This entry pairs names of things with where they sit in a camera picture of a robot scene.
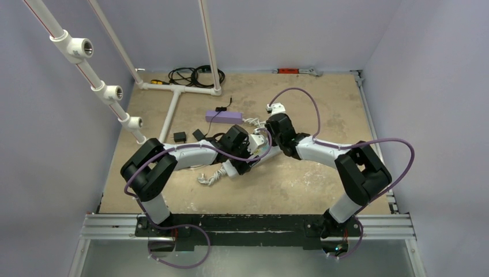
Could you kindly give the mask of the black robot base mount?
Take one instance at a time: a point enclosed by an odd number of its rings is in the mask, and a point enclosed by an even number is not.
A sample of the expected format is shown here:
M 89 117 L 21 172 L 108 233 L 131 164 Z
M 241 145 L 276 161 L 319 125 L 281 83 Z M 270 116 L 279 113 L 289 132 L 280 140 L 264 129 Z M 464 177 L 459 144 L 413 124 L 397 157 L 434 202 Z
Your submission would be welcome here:
M 343 224 L 323 215 L 171 214 L 170 226 L 159 226 L 143 210 L 136 236 L 169 238 L 176 251 L 196 246 L 301 247 L 344 257 L 351 238 L 363 237 L 363 226 L 353 216 Z

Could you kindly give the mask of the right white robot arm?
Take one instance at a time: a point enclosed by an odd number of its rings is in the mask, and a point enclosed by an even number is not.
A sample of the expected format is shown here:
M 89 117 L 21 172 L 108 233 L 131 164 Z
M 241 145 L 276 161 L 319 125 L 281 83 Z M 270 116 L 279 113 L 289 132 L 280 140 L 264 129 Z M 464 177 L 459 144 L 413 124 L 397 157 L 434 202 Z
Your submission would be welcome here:
M 324 214 L 329 234 L 343 231 L 347 221 L 392 182 L 390 172 L 369 145 L 316 142 L 310 134 L 297 133 L 284 113 L 271 116 L 265 126 L 284 155 L 337 170 L 344 194 Z

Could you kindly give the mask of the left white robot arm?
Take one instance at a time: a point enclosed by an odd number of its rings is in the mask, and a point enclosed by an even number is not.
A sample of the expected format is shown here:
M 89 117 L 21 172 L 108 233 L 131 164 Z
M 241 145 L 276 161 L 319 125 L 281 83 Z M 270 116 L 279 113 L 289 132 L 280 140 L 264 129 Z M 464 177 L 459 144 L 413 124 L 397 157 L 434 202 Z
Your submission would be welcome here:
M 149 228 L 158 236 L 172 228 L 171 212 L 162 191 L 174 171 L 193 166 L 230 162 L 239 173 L 246 172 L 266 143 L 260 134 L 249 134 L 239 125 L 212 137 L 198 136 L 193 144 L 163 144 L 147 140 L 122 166 L 120 174 L 151 218 Z

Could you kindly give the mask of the white power strip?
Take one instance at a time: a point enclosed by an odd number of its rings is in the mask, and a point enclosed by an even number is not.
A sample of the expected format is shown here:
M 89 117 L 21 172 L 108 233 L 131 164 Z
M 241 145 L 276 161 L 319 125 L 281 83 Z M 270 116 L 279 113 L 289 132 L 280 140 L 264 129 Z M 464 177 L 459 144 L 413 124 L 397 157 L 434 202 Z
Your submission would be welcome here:
M 257 167 L 257 166 L 265 163 L 267 160 L 269 160 L 269 159 L 271 159 L 271 158 L 273 158 L 273 157 L 275 157 L 275 156 L 277 156 L 278 154 L 281 154 L 281 153 L 282 153 L 282 151 L 279 149 L 278 146 L 273 146 L 271 148 L 271 150 L 269 150 L 268 153 L 262 159 L 260 159 L 258 161 L 255 161 L 255 164 L 254 164 L 253 167 Z M 234 168 L 234 161 L 227 160 L 226 162 L 224 162 L 222 164 L 222 169 L 225 171 L 225 173 L 230 178 L 234 178 L 234 177 L 239 176 L 239 174 L 237 173 L 236 169 Z

